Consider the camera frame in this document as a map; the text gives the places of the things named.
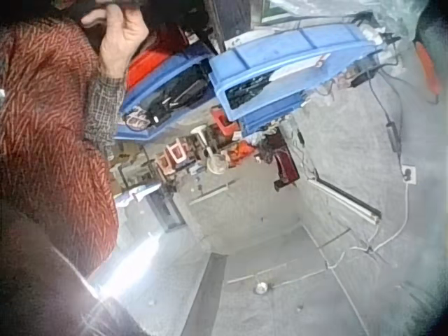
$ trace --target red object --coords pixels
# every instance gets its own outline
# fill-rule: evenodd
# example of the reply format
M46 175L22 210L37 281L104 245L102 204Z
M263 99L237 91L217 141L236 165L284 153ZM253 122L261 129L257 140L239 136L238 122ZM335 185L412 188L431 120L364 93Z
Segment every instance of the red object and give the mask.
M181 52L186 46L188 39L178 26L168 24L158 31L157 41L131 62L127 74L127 89L131 90L164 61Z
M255 148L249 145L245 140L240 141L234 148L227 151L230 158L230 166L235 167L239 165L243 159L252 155Z
M211 110L211 115L213 116L215 123L219 127L219 130L221 131L221 133L224 134L224 136L231 137L233 135L233 133L240 130L237 122L230 122L227 119L227 116L223 109L213 108Z
M188 159L188 144L179 138L174 143L167 145L167 150L175 163L182 163Z
M419 56L420 63L423 66L423 70L425 71L426 84L428 85L429 90L434 95L440 95L442 85L440 84L440 80L435 73L434 63L431 56L428 54L428 51L425 49L424 45L420 42L415 43L415 49L417 55Z

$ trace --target concrete floor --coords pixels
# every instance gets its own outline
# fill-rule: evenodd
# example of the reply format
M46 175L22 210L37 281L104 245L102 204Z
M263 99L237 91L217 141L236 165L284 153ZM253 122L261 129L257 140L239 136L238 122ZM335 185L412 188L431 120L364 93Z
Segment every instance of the concrete floor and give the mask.
M414 54L406 53L404 62L411 71L398 73L418 83ZM380 77L372 84L398 120L397 97ZM197 184L189 176L180 181L174 201L188 227L163 238L153 266L122 298L135 319L160 336L413 335L426 326L447 292L445 105L429 106L399 83L396 87L405 101L402 162L416 167L417 185L409 187L407 226L378 251L383 260L349 249L375 227L307 182L292 138L302 176L297 187L275 192L275 165L251 159L222 176L203 174L204 192L237 182L192 206L190 200L200 195ZM381 211L372 242L377 246L405 217L398 160L368 84L334 87L333 94L334 100L312 97L282 125L283 132L290 138L298 126L306 141L305 163ZM339 239L316 247L347 228ZM337 268L326 269L326 261L334 265L342 252L346 256ZM228 257L209 267L209 253ZM257 296L257 280L280 286ZM213 302L205 300L210 297Z
M415 78L422 78L413 52L405 54L404 63L412 71L398 71L401 76L414 83ZM392 119L398 120L398 99L393 91L380 77L376 77L372 84ZM407 226L400 236L379 250L383 260L378 256L373 260L365 253L349 250L352 246L360 246L360 240L367 240L375 227L312 187L306 181L303 169L300 168L302 179L297 188L275 193L271 184L275 179L275 167L257 166L248 161L228 175L207 177L203 181L205 191L233 178L239 177L239 181L229 192L188 209L188 224L203 247L231 255L227 261L226 280L232 272L236 278L244 277L262 271L264 267L272 267L266 264L281 263L272 255L262 253L265 250L263 244L269 245L271 243L267 241L270 239L301 225L309 232L307 238L317 245L329 242L349 228L349 233L321 249L330 265L346 251L345 259L333 275L324 272L316 276L315 281L302 281L301 291L337 287L332 295L328 295L323 307L336 309L335 302L339 302L342 295L350 311L346 317L358 321L350 322L351 327L347 329L350 334L415 333L437 313L442 301L434 298L446 293L443 281L446 279L443 234L447 172L445 105L429 106L419 101L415 92L399 83L395 85L405 102L402 162L416 166L418 182L409 187ZM298 125L306 141L305 162L313 163L323 180L381 211L379 233L372 242L377 246L393 235L405 218L405 184L398 159L391 150L384 114L368 84L356 89L335 88L333 94L334 100L332 97L313 97L305 108L294 113L293 119L284 126L285 135L289 137L289 132ZM296 155L295 159L299 166L300 156ZM189 181L182 188L181 198L185 203L197 196L190 191L193 187ZM250 254L248 248L258 252ZM293 264L291 258L283 258L290 265L290 273L284 274L284 279L303 275L297 267L307 264L311 254L310 251L297 253ZM323 259L316 264L322 266ZM278 321L284 320L279 309L285 306L269 306L269 302L260 306L260 303L252 302L255 300L253 279L243 280L240 289L232 294L232 289L223 287L213 335L295 335L288 332L287 327L276 327L284 325ZM299 292L289 289L276 300L297 302L286 300L291 295L299 295ZM334 309L322 309L321 318L330 316ZM251 316L257 316L255 322ZM270 326L273 316L280 320ZM310 327L308 335L325 334L325 329L317 331L316 323L311 323L311 327L315 327L314 333ZM302 327L299 324L288 328Z

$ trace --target red container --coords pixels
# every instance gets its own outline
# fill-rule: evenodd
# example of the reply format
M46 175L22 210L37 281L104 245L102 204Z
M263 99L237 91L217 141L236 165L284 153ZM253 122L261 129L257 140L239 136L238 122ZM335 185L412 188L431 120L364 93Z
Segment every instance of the red container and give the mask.
M127 90L131 90L148 74L158 68L172 55L188 46L188 39L181 28L168 24L157 32L157 41L135 57L127 73Z

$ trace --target dark red object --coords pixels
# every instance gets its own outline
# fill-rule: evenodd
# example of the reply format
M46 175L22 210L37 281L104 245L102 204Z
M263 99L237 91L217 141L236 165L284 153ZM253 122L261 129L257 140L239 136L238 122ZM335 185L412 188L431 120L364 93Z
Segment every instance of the dark red object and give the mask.
M266 139L260 145L259 151L260 158L263 161L270 164L275 159L277 163L279 179L274 182L276 191L280 191L283 187L293 184L300 179L288 145L278 129L275 134L266 136Z
M296 182L300 176L287 146L274 150L274 158L279 170L279 179L274 182L274 189L280 191L283 187Z

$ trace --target black wire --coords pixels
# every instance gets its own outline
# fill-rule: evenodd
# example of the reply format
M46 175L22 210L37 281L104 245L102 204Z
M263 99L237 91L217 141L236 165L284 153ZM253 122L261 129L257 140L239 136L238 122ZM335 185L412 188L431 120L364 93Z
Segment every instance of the black wire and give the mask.
M400 103L400 122L399 122L399 129L398 129L398 135L401 138L401 131L403 129L403 115L404 115L404 108L403 108L403 100L401 99L401 95L398 92L397 88L393 86L391 82L389 82L386 77L384 77L383 73L380 72L379 75L384 79L384 81L391 87L392 91L395 93L395 95L398 98L398 101Z
M392 120L391 120L391 117L389 115L389 112L386 110L384 105L381 103L381 100L379 100L379 98L377 96L377 93L373 90L372 79L371 78L369 78L369 87L370 87L370 91L372 91L373 97L375 97L375 99L377 100L378 105L381 106L381 109L384 112L384 116L386 117L387 123L390 123Z
M386 110L384 105L381 103L381 100L378 98L377 93L373 90L372 79L371 78L369 78L369 87L370 87L370 90L372 91L373 97L377 100L378 105L381 106L381 109L383 110L384 115L386 116L387 123L388 124L392 123L393 121L392 121L392 119L391 119L391 117L389 115L389 112ZM398 145L396 154L397 154L397 159L398 159L398 165L400 167L400 173L404 177L403 171L401 170L402 169L401 168L402 129L403 129L403 114L404 114L404 111L403 111L403 103L402 103L400 94L396 90L394 90L394 92L398 95L398 98L400 100L400 128L398 130L398 139L396 139L397 140L397 145Z
M335 82L335 80L332 79L332 80L331 80L330 87L328 88L328 92L327 92L327 93L322 93L322 92L320 92L319 90L317 90L317 88L315 89L315 91L316 91L319 95L324 96L324 97L327 97L327 96L331 95L331 93L332 93L332 91L333 91L333 84L334 84L334 82Z
M421 96L421 93L419 92L419 89L417 89L417 87L415 87L413 84L411 84L411 83L408 82L407 80L401 79L401 78L399 78L399 77L392 76L391 74L387 73L387 72L386 72L385 70L383 70L383 69L381 70L381 73L380 73L380 74L382 74L383 77L384 77L384 75L385 75L385 76L388 76L389 78L392 78L392 79L395 80L395 81L399 81L399 82L405 84L407 87L409 87L410 89L412 89L412 91L414 91L414 93L415 93L416 95L419 95L420 98L421 98L421 100L425 101L426 103L428 103L428 104L430 104L430 105L438 105L438 104L439 104L439 95L438 95L438 94L435 94L434 101L427 100L426 98L424 98L424 97Z

